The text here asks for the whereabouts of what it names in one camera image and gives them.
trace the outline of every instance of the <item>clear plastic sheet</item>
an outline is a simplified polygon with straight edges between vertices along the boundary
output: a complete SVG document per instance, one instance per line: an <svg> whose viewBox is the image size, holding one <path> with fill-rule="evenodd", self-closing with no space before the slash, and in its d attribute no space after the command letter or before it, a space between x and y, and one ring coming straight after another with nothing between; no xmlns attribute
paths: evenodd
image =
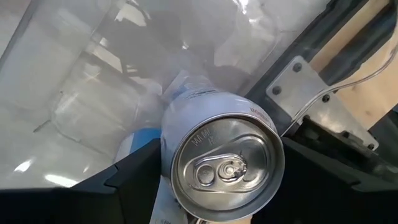
<svg viewBox="0 0 398 224"><path fill-rule="evenodd" d="M275 47L259 1L118 2L72 68L52 122L110 156L141 128L158 128L160 95L181 70L236 92Z"/></svg>
<svg viewBox="0 0 398 224"><path fill-rule="evenodd" d="M327 2L31 0L0 59L0 188L69 187L103 170L126 136L160 126L181 70L240 92Z"/></svg>

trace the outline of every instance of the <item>wooden board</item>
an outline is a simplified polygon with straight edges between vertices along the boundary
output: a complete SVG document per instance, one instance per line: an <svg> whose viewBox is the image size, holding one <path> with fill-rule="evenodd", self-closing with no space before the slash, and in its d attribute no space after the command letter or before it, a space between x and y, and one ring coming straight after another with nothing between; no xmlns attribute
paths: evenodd
<svg viewBox="0 0 398 224"><path fill-rule="evenodd" d="M318 73L340 52L344 46L388 4L388 0L369 0L311 60L311 67Z"/></svg>
<svg viewBox="0 0 398 224"><path fill-rule="evenodd" d="M365 6L326 44L310 62L322 70L337 53L362 29L388 0L369 0ZM398 34L386 42L361 68L344 82L359 80L377 70L397 43ZM337 96L353 116L366 128L371 128L398 103L398 58L378 77L337 92Z"/></svg>

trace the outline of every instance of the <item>metal bracket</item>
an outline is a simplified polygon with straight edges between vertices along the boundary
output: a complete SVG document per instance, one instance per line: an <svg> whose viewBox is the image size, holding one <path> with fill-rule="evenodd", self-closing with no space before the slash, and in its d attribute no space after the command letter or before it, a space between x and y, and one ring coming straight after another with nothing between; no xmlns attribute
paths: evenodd
<svg viewBox="0 0 398 224"><path fill-rule="evenodd" d="M294 117L317 93L328 88L318 73L301 57L297 56L267 87L267 95L290 117ZM334 133L348 132L369 149L376 150L379 143L344 107L334 95L323 96L303 115Z"/></svg>

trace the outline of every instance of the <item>bolt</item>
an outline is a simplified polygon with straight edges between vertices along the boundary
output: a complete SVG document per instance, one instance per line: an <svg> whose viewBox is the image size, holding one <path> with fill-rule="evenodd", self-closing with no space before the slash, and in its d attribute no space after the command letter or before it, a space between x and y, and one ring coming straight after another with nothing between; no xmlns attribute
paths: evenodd
<svg viewBox="0 0 398 224"><path fill-rule="evenodd" d="M374 144L369 144L368 149L373 150L374 149Z"/></svg>
<svg viewBox="0 0 398 224"><path fill-rule="evenodd" d="M279 95L279 93L281 93L281 91L282 91L282 89L281 89L280 86L275 86L275 87L272 89L272 93L273 93L274 95Z"/></svg>
<svg viewBox="0 0 398 224"><path fill-rule="evenodd" d="M301 63L295 63L293 65L293 71L295 71L295 72L301 71L302 68L303 68L303 65Z"/></svg>
<svg viewBox="0 0 398 224"><path fill-rule="evenodd" d="M326 94L325 96L322 97L322 102L327 103L330 100L330 96Z"/></svg>
<svg viewBox="0 0 398 224"><path fill-rule="evenodd" d="M344 137L344 138L349 138L349 132L344 131L344 132L343 132L343 137Z"/></svg>

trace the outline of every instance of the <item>white can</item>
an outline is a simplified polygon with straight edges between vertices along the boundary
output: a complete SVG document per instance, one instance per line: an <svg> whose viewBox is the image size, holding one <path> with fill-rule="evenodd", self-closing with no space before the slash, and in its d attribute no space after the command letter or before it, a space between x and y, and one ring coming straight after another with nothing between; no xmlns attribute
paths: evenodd
<svg viewBox="0 0 398 224"><path fill-rule="evenodd" d="M211 222L261 209L284 172L282 141L268 114L203 77L181 73L171 86L178 88L162 120L162 173L181 206Z"/></svg>

